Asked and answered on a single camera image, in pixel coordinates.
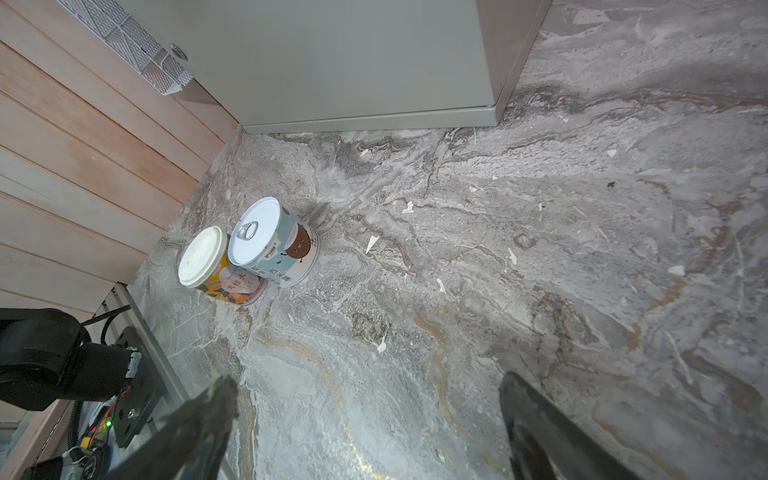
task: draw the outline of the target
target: wire rack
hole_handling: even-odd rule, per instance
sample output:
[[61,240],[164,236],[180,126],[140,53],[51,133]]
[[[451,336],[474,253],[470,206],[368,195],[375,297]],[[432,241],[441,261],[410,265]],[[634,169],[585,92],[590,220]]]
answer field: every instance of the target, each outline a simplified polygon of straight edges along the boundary
[[192,75],[114,0],[58,0],[163,95],[181,91]]

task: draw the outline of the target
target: wooden wall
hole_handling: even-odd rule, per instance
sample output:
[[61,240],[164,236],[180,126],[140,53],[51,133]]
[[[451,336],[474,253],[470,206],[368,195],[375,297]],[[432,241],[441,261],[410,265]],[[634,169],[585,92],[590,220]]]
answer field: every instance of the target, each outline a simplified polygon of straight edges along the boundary
[[236,127],[210,97],[159,94],[55,0],[0,0],[0,307],[90,317]]

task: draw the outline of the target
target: white metal lid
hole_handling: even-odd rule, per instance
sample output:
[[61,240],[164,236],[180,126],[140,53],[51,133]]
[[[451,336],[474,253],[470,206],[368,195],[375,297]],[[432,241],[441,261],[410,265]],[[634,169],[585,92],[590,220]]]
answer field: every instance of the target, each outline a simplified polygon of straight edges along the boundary
[[235,265],[252,263],[272,240],[280,222],[280,202],[264,197],[245,211],[232,230],[230,262]]
[[184,251],[179,264],[179,281],[196,287],[208,279],[227,249],[227,236],[219,227],[208,227],[197,234]]

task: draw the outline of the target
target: can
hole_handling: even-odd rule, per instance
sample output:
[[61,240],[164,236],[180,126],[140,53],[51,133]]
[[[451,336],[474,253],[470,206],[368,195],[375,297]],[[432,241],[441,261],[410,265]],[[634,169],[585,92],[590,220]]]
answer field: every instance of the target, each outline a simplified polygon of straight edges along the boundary
[[264,291],[266,280],[230,264],[228,243],[229,235],[220,227],[199,232],[181,256],[179,281],[224,302],[248,305]]
[[317,261],[319,238],[306,223],[273,197],[251,205],[232,230],[232,264],[276,282],[294,286]]

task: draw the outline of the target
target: pull tab ring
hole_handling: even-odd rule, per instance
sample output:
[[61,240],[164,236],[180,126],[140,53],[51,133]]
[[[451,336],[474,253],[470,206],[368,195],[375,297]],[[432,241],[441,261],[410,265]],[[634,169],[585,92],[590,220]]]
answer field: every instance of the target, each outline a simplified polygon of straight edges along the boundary
[[256,230],[259,228],[259,222],[253,221],[246,223],[235,234],[235,237],[242,238],[243,240],[250,240],[253,235],[256,235]]

